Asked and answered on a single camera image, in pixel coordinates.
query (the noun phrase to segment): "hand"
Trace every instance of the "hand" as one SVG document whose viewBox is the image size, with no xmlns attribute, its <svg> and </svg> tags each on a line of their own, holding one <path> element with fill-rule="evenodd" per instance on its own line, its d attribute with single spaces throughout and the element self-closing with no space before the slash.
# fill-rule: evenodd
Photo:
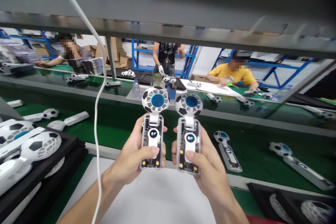
<svg viewBox="0 0 336 224">
<path fill-rule="evenodd" d="M 158 155 L 159 148 L 155 146 L 145 146 L 141 148 L 142 123 L 145 116 L 140 117 L 134 125 L 133 132 L 126 141 L 118 158 L 110 167 L 109 178 L 112 183 L 130 184 L 141 172 L 140 162 L 144 159 L 151 159 Z M 161 167 L 166 166 L 166 145 L 162 147 Z"/>
<path fill-rule="evenodd" d="M 163 70 L 163 67 L 160 65 L 159 66 L 159 73 L 163 76 L 165 73 L 164 73 L 164 70 Z"/>
<path fill-rule="evenodd" d="M 176 165 L 176 141 L 171 146 L 173 164 Z M 201 175 L 196 176 L 196 183 L 201 192 L 213 205 L 229 207 L 235 202 L 221 158 L 213 146 L 207 132 L 201 127 L 201 154 L 186 151 L 187 158 L 200 168 Z"/>
<path fill-rule="evenodd" d="M 229 81 L 227 79 L 224 79 L 222 78 L 220 81 L 219 81 L 219 84 L 221 87 L 224 87 L 224 86 L 227 86 L 229 83 Z"/>
<path fill-rule="evenodd" d="M 44 61 L 35 61 L 35 65 L 38 67 L 44 67 L 44 68 L 48 68 L 49 64 L 47 62 Z"/>
</svg>

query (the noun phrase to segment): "blue metal shelf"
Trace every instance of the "blue metal shelf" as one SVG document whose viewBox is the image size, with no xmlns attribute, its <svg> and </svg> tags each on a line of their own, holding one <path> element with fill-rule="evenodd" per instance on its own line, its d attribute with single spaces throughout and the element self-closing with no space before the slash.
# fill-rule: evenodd
<svg viewBox="0 0 336 224">
<path fill-rule="evenodd" d="M 195 47 L 194 53 L 191 53 L 192 47 L 190 47 L 189 53 L 185 54 L 185 57 L 187 58 L 187 60 L 185 61 L 183 70 L 175 70 L 175 75 L 181 76 L 182 78 L 188 78 L 192 65 L 194 63 L 197 51 L 198 51 L 198 46 Z M 152 72 L 154 70 L 154 66 L 139 65 L 139 52 L 153 54 L 153 50 L 134 48 L 134 39 L 132 39 L 132 69 L 139 70 L 139 71 Z"/>
<path fill-rule="evenodd" d="M 221 53 L 222 51 L 224 51 L 224 48 L 220 51 L 214 66 L 212 67 L 212 69 L 214 69 L 215 67 L 217 67 L 217 62 L 218 60 L 225 60 L 225 63 L 230 62 L 231 57 L 232 57 L 232 53 L 234 50 L 231 51 L 229 57 L 222 57 Z M 264 66 L 264 67 L 271 67 L 271 70 L 268 72 L 268 74 L 262 79 L 262 81 L 265 81 L 268 79 L 268 77 L 271 74 L 274 74 L 277 86 L 273 86 L 273 85 L 267 85 L 267 84 L 263 84 L 263 83 L 259 83 L 260 87 L 264 87 L 264 88 L 273 88 L 273 89 L 281 89 L 284 88 L 285 86 L 287 86 L 287 84 L 295 78 L 295 76 L 297 76 L 310 62 L 312 62 L 315 58 L 311 58 L 308 61 L 304 62 L 302 64 L 302 66 L 290 66 L 290 65 L 282 65 L 280 64 L 281 62 L 283 62 L 286 58 L 290 57 L 290 55 L 283 55 L 279 60 L 278 63 L 279 64 L 272 64 L 272 63 L 264 63 L 264 62 L 250 62 L 249 65 L 260 65 L 260 66 Z M 277 73 L 275 72 L 275 70 L 277 68 L 288 68 L 288 69 L 295 69 L 296 71 L 282 84 L 280 84 Z"/>
<path fill-rule="evenodd" d="M 22 36 L 22 35 L 7 35 L 7 34 L 4 34 L 2 32 L 2 30 L 0 29 L 0 37 L 1 38 L 4 38 L 4 39 L 22 39 L 23 42 L 30 48 L 30 49 L 33 49 L 31 44 L 29 43 L 29 40 L 31 41 L 38 41 L 38 42 L 42 42 L 42 43 L 45 43 L 51 53 L 51 58 L 56 58 L 56 55 L 54 54 L 53 50 L 56 50 L 55 48 L 53 48 L 51 45 L 50 45 L 50 42 L 56 42 L 55 39 L 51 39 L 51 38 L 47 38 L 46 35 L 45 35 L 45 32 L 44 31 L 40 31 L 41 32 L 41 35 L 43 38 L 35 38 L 35 37 L 28 37 L 28 36 Z"/>
</svg>

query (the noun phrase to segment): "plastic bottle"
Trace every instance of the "plastic bottle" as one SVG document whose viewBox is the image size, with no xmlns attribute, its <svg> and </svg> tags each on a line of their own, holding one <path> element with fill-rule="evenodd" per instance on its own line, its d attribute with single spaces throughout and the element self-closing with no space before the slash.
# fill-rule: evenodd
<svg viewBox="0 0 336 224">
<path fill-rule="evenodd" d="M 138 83 L 138 79 L 134 79 L 133 87 L 132 87 L 132 96 L 133 98 L 140 97 L 140 85 Z"/>
<path fill-rule="evenodd" d="M 286 94 L 286 92 L 292 89 L 292 87 L 293 85 L 287 85 L 286 87 L 280 89 L 273 95 L 272 100 L 276 102 L 279 101 Z"/>
</svg>

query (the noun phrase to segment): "white sheet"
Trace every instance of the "white sheet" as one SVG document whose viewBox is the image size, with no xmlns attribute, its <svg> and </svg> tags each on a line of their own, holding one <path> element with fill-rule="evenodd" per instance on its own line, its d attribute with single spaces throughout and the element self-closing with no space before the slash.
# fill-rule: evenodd
<svg viewBox="0 0 336 224">
<path fill-rule="evenodd" d="M 233 91 L 229 87 L 221 87 L 219 84 L 213 84 L 213 83 L 208 83 L 208 82 L 199 82 L 192 80 L 191 82 L 193 83 L 201 83 L 202 86 L 199 88 L 189 86 L 187 85 L 190 80 L 188 79 L 180 79 L 182 84 L 186 87 L 186 89 L 191 89 L 191 90 L 199 90 L 207 93 L 212 93 L 212 94 L 220 94 L 220 95 L 227 95 L 227 96 L 234 96 L 234 97 L 240 97 L 242 96 L 241 94 L 237 93 L 236 91 Z"/>
<path fill-rule="evenodd" d="M 100 158 L 103 173 L 114 160 Z M 97 179 L 96 157 L 92 159 L 61 217 Z M 215 224 L 209 201 L 194 178 L 174 169 L 143 171 L 125 186 L 101 224 Z"/>
</svg>

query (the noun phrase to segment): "workbench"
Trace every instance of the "workbench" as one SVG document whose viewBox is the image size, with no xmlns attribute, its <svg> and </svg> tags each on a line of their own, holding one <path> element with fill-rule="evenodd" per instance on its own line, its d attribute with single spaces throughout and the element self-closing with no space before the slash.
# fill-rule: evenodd
<svg viewBox="0 0 336 224">
<path fill-rule="evenodd" d="M 94 103 L 103 78 L 89 76 L 87 81 L 69 86 L 64 80 L 69 75 L 68 72 L 35 69 L 16 77 L 1 76 L 0 96 L 6 101 L 22 99 L 24 105 L 15 108 L 22 116 L 54 108 L 59 110 L 58 120 L 64 120 L 86 110 L 90 118 L 66 127 L 64 131 L 78 136 L 82 141 L 94 143 Z M 99 144 L 113 149 L 122 149 L 136 119 L 145 113 L 140 103 L 135 104 L 135 101 L 125 98 L 132 89 L 132 82 L 120 82 L 121 86 L 103 91 L 98 105 Z M 221 130 L 230 136 L 230 144 L 244 171 L 240 174 L 227 171 L 228 174 L 242 179 L 255 179 L 310 192 L 335 195 L 334 191 L 321 191 L 315 187 L 268 149 L 270 142 L 287 144 L 292 149 L 294 157 L 336 183 L 336 177 L 333 176 L 336 164 L 332 161 L 333 152 L 336 149 L 333 135 L 335 131 L 326 129 L 332 127 L 332 122 L 318 123 L 317 119 L 306 110 L 288 105 L 271 110 L 274 112 L 270 115 L 272 120 L 260 118 L 258 112 L 252 113 L 252 111 L 247 111 L 251 114 L 245 116 L 239 114 L 245 112 L 238 109 L 239 102 L 232 100 L 232 97 L 224 99 L 218 107 L 214 107 L 210 100 L 206 100 L 204 93 L 198 92 L 198 95 L 204 102 L 204 109 L 197 117 L 198 120 L 207 130 L 217 150 L 218 144 L 212 138 L 213 133 Z M 265 104 L 279 106 L 276 103 L 266 102 Z M 170 147 L 176 139 L 172 129 L 176 127 L 179 115 L 172 106 L 162 115 L 168 127 L 168 132 L 164 136 L 167 146 L 166 158 L 171 160 Z M 49 122 L 42 120 L 39 124 L 47 126 Z M 290 126 L 290 130 L 284 128 L 286 125 Z"/>
</svg>

